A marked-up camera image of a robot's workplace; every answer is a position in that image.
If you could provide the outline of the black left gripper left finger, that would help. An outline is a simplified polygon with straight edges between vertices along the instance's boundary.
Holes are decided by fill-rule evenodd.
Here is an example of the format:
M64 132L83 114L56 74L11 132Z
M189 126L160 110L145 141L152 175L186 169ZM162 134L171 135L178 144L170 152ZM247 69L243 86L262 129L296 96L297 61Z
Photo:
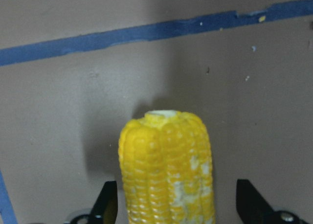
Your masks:
M89 224L114 224L118 213L117 182L107 181L89 214Z

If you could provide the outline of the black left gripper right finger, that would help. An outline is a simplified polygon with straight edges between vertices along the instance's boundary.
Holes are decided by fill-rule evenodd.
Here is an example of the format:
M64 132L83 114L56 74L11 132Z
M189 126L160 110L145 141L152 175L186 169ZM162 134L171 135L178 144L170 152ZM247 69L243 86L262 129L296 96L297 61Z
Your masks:
M244 224L283 224L278 211L247 179L238 179L236 185L236 210Z

